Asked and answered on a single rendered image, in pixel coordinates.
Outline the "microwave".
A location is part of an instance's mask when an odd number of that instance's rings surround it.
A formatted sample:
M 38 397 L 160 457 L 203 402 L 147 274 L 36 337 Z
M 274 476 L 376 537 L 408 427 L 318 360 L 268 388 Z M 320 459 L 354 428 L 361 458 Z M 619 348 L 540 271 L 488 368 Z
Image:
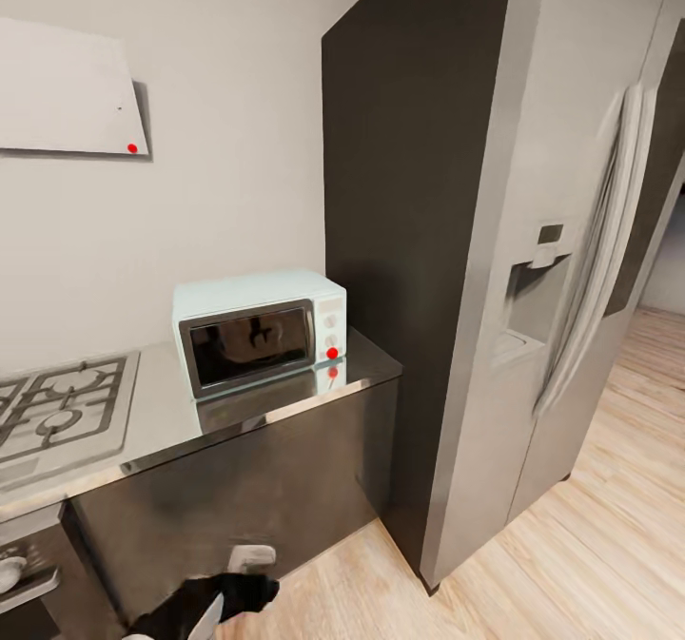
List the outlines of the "microwave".
M 309 268 L 172 289 L 173 330 L 193 400 L 346 354 L 346 289 Z

